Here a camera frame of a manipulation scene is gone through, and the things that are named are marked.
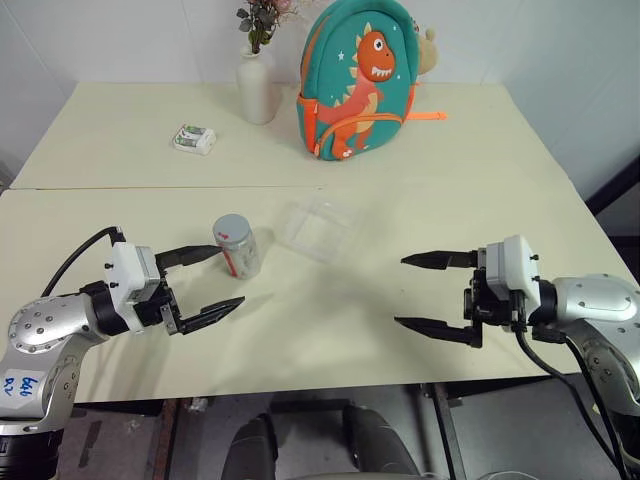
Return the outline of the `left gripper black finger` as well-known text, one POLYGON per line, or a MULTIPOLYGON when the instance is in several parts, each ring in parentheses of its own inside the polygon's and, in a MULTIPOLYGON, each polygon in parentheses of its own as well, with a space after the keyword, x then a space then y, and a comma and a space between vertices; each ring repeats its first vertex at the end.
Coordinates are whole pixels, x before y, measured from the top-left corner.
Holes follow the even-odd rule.
POLYGON ((178 324, 178 332, 187 335, 213 325, 233 312, 244 301, 245 297, 241 296, 203 307, 197 315, 181 319, 178 324))
POLYGON ((212 258, 223 249, 216 245, 190 245, 155 255, 156 266, 161 273, 175 266, 189 266, 212 258))

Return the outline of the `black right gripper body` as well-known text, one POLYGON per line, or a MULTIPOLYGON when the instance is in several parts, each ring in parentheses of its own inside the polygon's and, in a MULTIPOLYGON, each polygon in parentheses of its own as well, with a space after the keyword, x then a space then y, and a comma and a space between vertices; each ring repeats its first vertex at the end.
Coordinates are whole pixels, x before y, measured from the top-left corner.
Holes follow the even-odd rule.
POLYGON ((476 329, 483 324, 505 327, 513 332, 526 331, 525 296, 519 290, 509 290, 500 299, 489 287, 484 269, 476 269, 464 290, 464 318, 476 329))

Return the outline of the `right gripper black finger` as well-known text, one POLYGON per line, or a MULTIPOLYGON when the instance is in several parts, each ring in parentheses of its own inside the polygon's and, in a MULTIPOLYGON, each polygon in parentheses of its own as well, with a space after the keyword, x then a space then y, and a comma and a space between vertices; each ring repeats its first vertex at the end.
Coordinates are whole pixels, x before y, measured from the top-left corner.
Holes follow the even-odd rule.
POLYGON ((402 258, 400 262, 402 264, 431 270, 446 270, 448 268, 477 268, 478 251, 435 250, 406 256, 402 258))
POLYGON ((482 347, 480 327, 451 327, 445 321, 419 317, 395 317, 394 320, 405 328, 435 340, 460 343, 472 348, 482 347))

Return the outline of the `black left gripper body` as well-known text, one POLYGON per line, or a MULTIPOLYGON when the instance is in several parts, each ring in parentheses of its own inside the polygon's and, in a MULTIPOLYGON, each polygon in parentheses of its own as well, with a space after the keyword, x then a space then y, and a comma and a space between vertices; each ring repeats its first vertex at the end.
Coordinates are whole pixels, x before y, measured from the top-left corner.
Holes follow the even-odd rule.
POLYGON ((163 324, 169 335, 181 332, 181 313, 169 286, 166 274, 170 267, 179 265, 179 252, 167 251, 155 256, 160 274, 160 282, 148 300, 134 306, 134 310, 144 327, 163 324))

